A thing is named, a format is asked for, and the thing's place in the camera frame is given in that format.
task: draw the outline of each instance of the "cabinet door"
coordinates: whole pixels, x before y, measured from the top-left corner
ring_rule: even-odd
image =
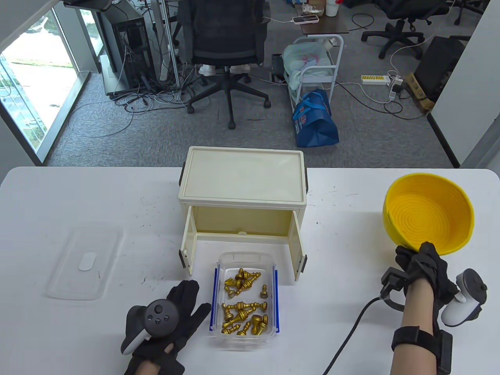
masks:
[[[187,209],[186,226],[184,228],[184,236],[182,237],[182,245],[179,255],[182,260],[182,265],[187,268],[189,275],[193,275],[193,263],[195,261],[197,231],[195,218],[193,216],[193,207]]]
[[[297,213],[292,212],[290,230],[288,231],[288,246],[290,248],[291,264],[293,266],[293,273],[295,274],[295,281],[299,280],[299,276],[304,272],[308,256],[304,254],[302,248],[301,230]]]

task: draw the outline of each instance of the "blue bag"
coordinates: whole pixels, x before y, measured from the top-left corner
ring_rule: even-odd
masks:
[[[293,112],[297,147],[318,147],[339,143],[339,131],[332,120],[328,95],[316,89],[302,97]]]

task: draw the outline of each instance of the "hand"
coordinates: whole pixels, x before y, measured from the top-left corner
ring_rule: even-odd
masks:
[[[156,363],[168,374],[178,375],[184,372],[184,366],[176,360],[177,354],[212,310],[210,303],[202,303],[191,315],[199,290],[200,286],[194,280],[181,281],[170,290],[166,299],[172,301],[179,310],[177,327],[165,337],[144,340],[133,351],[125,375],[134,375],[139,365],[146,360]]]
[[[426,279],[434,291],[435,299],[441,304],[449,303],[458,292],[456,285],[448,279],[448,263],[440,258],[430,242],[422,243],[420,252],[398,246],[396,263],[408,274],[410,284]]]

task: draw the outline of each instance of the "storage cabinet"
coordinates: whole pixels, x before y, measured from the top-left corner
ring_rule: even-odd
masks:
[[[299,279],[307,261],[302,151],[193,146],[179,184],[186,214],[179,256],[190,275],[201,240],[288,244]]]

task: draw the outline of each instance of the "shoe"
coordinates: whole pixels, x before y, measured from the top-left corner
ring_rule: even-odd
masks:
[[[235,65],[229,68],[231,74],[248,74],[250,73],[250,65]]]
[[[201,75],[205,77],[215,76],[216,75],[216,67],[213,65],[203,64],[198,71]]]

